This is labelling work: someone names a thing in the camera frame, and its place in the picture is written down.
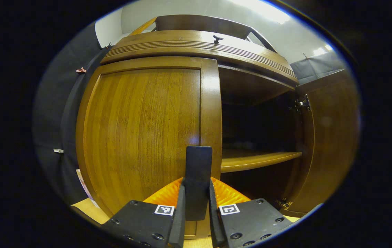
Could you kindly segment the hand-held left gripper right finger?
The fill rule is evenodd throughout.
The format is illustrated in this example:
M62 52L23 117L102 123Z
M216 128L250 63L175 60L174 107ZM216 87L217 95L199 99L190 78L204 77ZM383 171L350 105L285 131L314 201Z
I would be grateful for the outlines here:
M215 178L209 211L212 243L218 248L262 248L293 225L265 199L249 199Z

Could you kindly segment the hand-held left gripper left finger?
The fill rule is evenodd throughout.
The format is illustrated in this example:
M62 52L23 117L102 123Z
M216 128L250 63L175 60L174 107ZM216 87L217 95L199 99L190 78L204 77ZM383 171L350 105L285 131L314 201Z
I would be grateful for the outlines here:
M101 228L128 248L181 248L185 231L184 178L145 201L131 200Z

